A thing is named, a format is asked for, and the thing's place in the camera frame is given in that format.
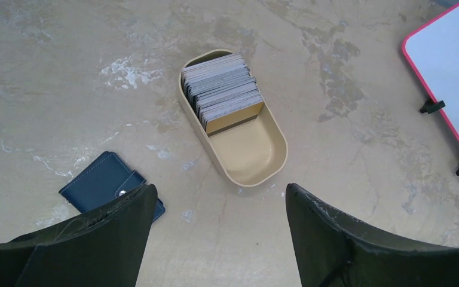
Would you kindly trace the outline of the beige oval plastic tray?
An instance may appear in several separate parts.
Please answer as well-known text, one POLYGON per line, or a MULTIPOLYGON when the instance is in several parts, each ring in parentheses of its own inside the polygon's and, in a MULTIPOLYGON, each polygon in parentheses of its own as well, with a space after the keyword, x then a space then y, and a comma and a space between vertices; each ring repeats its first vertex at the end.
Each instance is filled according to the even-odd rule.
MULTIPOLYGON (((232 52, 223 49, 212 50, 193 58, 182 68, 228 53, 232 52)), ((181 90, 180 74, 179 102, 209 158, 222 176, 237 185, 255 187, 281 170, 288 155, 287 142, 265 100, 256 118, 208 136, 181 90)))

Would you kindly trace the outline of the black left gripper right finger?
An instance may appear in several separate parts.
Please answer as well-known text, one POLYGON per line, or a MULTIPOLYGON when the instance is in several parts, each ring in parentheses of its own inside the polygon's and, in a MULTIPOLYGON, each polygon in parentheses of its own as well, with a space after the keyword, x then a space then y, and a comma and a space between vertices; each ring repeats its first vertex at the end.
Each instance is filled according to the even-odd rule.
POLYGON ((459 248, 390 233, 286 187, 302 286, 459 286, 459 248))

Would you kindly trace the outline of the stack of credit cards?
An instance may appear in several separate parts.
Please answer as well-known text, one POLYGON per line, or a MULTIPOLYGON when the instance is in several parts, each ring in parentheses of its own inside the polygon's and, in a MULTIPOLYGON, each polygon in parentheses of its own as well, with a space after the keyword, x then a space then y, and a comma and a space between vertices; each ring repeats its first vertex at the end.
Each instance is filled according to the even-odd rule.
POLYGON ((228 53, 182 68, 180 86, 208 136, 258 116, 264 98, 241 53, 228 53))

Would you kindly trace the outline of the navy blue leather card holder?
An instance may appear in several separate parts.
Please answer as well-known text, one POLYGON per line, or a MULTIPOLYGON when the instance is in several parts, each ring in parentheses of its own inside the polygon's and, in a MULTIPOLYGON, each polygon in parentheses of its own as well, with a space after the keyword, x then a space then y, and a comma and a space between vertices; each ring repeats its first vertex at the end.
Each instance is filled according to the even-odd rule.
POLYGON ((146 179, 138 171, 131 170, 115 152, 105 151, 59 194, 77 211, 85 213, 143 184, 146 179))

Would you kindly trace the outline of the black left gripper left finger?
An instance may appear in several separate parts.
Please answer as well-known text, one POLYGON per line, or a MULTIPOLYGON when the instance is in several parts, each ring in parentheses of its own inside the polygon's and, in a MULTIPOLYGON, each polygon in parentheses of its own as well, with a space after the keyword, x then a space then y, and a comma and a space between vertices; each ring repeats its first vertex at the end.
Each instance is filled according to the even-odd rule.
POLYGON ((134 286, 157 189, 143 184, 94 210, 0 243, 0 286, 134 286))

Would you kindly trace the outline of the red framed whiteboard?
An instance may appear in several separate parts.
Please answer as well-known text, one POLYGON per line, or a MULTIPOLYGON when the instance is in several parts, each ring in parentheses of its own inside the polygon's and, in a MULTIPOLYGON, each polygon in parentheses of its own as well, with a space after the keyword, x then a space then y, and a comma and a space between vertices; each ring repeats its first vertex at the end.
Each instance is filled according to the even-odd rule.
POLYGON ((402 42, 402 53, 459 142, 459 2, 402 42))

